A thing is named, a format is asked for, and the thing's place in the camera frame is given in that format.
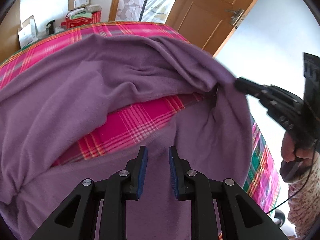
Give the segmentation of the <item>floral sleeve forearm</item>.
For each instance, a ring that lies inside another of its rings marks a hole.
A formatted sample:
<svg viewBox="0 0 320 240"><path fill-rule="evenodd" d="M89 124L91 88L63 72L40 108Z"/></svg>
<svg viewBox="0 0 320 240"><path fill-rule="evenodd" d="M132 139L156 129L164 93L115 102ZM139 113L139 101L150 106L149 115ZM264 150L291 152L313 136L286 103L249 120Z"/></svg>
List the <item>floral sleeve forearm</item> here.
<svg viewBox="0 0 320 240"><path fill-rule="evenodd" d="M319 158L307 170L289 182L288 220L295 226L297 239L303 239L319 216Z"/></svg>

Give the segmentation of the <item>person's right hand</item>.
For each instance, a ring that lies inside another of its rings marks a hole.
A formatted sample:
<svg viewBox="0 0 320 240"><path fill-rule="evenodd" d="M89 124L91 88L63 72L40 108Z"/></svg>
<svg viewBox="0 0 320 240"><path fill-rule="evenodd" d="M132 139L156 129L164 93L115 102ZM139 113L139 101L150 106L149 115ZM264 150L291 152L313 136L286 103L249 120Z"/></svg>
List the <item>person's right hand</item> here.
<svg viewBox="0 0 320 240"><path fill-rule="evenodd" d="M291 138L290 134L285 132L282 145L281 156L283 161L289 163L294 161L296 157L303 159L303 165L309 166L312 163L313 149L295 149L296 142Z"/></svg>

